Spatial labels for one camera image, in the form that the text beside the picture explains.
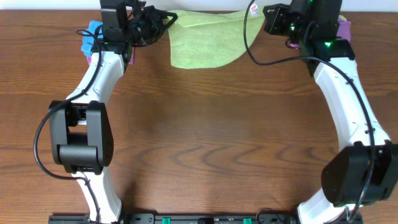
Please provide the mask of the green microfiber cloth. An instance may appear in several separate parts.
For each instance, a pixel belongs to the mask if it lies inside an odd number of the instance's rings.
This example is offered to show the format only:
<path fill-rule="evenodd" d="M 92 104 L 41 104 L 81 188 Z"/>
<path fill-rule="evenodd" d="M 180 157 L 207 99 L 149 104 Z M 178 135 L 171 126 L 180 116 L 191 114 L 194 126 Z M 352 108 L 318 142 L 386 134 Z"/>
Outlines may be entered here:
<path fill-rule="evenodd" d="M 263 6 L 227 14 L 174 10 L 178 19 L 169 29 L 171 66 L 217 68 L 246 53 L 265 21 Z"/>

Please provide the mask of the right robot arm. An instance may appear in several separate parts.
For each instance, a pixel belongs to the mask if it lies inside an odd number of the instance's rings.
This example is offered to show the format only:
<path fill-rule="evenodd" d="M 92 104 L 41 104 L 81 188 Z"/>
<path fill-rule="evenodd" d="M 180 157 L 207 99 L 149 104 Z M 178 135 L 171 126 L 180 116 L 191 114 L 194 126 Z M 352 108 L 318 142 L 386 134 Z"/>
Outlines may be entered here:
<path fill-rule="evenodd" d="M 338 135 L 321 189 L 297 208 L 300 223 L 353 223 L 360 207 L 388 199 L 397 183 L 397 145 L 375 117 L 351 44 L 338 32 L 340 8 L 341 1 L 292 1 L 263 9 L 265 31 L 300 47 Z"/>

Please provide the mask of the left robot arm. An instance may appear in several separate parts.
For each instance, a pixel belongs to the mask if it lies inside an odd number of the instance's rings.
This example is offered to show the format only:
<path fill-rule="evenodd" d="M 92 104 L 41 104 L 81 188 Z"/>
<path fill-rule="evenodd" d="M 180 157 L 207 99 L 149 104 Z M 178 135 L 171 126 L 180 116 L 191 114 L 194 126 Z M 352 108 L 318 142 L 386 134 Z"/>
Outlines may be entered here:
<path fill-rule="evenodd" d="M 106 105 L 124 75 L 136 47 L 156 43 L 178 15 L 146 6 L 144 1 L 101 1 L 102 23 L 79 29 L 93 41 L 90 66 L 76 89 L 63 101 L 53 101 L 43 122 L 50 126 L 54 162 L 75 180 L 90 213 L 84 223 L 118 223 L 121 199 L 116 195 L 109 165 L 114 139 Z"/>

